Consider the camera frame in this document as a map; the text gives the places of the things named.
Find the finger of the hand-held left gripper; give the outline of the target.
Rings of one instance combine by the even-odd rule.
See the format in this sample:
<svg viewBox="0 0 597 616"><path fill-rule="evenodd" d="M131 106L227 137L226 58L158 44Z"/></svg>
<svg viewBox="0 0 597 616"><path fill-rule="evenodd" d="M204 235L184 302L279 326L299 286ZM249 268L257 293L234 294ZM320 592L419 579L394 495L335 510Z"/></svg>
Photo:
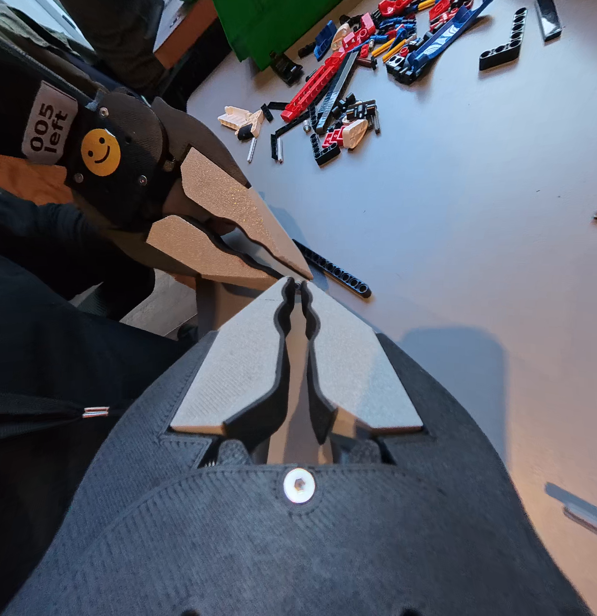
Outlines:
<svg viewBox="0 0 597 616"><path fill-rule="evenodd" d="M313 275L285 229L253 188L246 188L195 148L180 166L181 185L187 198L214 218L240 227L253 243L307 280Z"/></svg>
<svg viewBox="0 0 597 616"><path fill-rule="evenodd" d="M271 267L227 246L197 220L175 214L151 226L147 244L207 280L262 291L282 278Z"/></svg>

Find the person's dark clothing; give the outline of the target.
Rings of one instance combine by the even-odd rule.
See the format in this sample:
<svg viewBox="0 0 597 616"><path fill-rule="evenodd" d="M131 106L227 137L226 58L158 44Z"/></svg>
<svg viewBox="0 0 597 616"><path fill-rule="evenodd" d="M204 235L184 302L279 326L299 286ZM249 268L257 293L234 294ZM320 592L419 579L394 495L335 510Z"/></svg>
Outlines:
<svg viewBox="0 0 597 616"><path fill-rule="evenodd" d="M82 312L0 255L0 614L123 412L195 342Z"/></svg>

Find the green plastic bin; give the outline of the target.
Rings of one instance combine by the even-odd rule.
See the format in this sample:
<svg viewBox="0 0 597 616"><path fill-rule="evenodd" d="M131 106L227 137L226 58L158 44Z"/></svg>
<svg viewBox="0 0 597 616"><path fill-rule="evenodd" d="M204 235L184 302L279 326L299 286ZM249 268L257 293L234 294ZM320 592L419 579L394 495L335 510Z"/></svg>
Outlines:
<svg viewBox="0 0 597 616"><path fill-rule="evenodd" d="M252 59L260 70L270 53L283 53L339 1L214 1L226 39L237 59Z"/></svg>

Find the pile of toy building pieces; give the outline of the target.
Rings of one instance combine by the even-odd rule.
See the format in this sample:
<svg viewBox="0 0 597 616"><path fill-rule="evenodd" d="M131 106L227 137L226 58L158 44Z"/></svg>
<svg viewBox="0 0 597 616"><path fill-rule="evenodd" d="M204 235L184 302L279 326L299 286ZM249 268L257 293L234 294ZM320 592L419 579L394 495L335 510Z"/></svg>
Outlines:
<svg viewBox="0 0 597 616"><path fill-rule="evenodd" d="M368 130L380 133L377 104L358 102L342 94L357 66L376 70L381 60L397 82L414 83L433 61L478 20L491 4L479 1L380 1L372 12L342 15L339 26L330 20L314 42L299 50L312 52L319 62L290 102L269 102L256 112L227 106L219 122L248 141L252 162L264 120L272 122L273 110L283 125L270 135L271 156L282 163L282 136L302 124L310 136L316 163L323 166L342 148L353 150Z"/></svg>

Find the black angled toy beam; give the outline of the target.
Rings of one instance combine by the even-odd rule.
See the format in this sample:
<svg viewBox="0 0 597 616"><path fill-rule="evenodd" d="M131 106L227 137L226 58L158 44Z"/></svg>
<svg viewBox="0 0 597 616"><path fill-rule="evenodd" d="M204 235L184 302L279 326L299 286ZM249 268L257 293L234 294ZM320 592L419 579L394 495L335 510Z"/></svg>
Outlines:
<svg viewBox="0 0 597 616"><path fill-rule="evenodd" d="M519 57L525 31L526 16L526 7L522 7L514 13L508 42L484 51L479 56L479 71L483 72L496 68Z"/></svg>

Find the grey desk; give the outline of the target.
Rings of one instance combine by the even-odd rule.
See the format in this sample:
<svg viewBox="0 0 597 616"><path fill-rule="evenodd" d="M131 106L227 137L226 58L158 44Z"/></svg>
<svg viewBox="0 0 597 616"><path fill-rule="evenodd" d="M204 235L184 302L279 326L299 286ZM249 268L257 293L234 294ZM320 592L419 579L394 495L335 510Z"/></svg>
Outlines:
<svg viewBox="0 0 597 616"><path fill-rule="evenodd" d="M597 1L556 1L545 43L534 1L495 1L410 87L379 64L348 90L381 133L319 168L298 127L253 161L225 105L290 99L234 54L188 112L227 144L289 235L366 281L370 300L317 275L473 415L562 571L597 615L597 535L551 482L597 506ZM519 57L479 71L527 8Z"/></svg>

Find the long black toy beam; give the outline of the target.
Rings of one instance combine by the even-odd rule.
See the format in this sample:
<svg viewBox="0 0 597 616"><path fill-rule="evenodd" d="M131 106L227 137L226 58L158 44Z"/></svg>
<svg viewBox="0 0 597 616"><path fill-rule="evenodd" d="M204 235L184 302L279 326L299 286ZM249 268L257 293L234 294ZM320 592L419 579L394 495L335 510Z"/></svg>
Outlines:
<svg viewBox="0 0 597 616"><path fill-rule="evenodd" d="M334 264L324 256L321 256L317 252L307 248L301 242L295 239L293 239L293 242L310 266L316 267L319 271L330 276L335 281L352 290L352 292L363 299L369 299L372 296L371 287L366 282Z"/></svg>

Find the black flat toy tile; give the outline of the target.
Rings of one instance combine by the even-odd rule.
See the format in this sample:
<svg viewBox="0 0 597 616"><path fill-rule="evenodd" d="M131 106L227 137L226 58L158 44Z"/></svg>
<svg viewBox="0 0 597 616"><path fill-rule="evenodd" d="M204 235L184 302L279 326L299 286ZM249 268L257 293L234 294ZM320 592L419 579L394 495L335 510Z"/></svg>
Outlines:
<svg viewBox="0 0 597 616"><path fill-rule="evenodd" d="M544 42L550 42L559 38L562 26L554 1L535 1L539 25L541 26Z"/></svg>

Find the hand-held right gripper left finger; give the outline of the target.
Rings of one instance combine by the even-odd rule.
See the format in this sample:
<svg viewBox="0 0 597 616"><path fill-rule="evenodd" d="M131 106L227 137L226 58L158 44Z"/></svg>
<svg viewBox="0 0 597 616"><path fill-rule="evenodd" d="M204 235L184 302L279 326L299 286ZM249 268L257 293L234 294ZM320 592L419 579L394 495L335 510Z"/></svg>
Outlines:
<svg viewBox="0 0 597 616"><path fill-rule="evenodd" d="M295 280L284 277L214 332L171 420L173 431L235 439L253 451L281 427L294 305Z"/></svg>

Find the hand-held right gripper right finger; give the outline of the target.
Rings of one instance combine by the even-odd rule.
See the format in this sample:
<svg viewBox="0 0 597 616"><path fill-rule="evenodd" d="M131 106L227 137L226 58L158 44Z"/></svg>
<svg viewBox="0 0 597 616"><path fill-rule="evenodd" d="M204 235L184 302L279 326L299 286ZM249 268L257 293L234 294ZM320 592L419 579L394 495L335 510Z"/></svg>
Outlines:
<svg viewBox="0 0 597 616"><path fill-rule="evenodd" d="M314 284L302 283L311 426L319 444L421 431L418 415L375 331Z"/></svg>

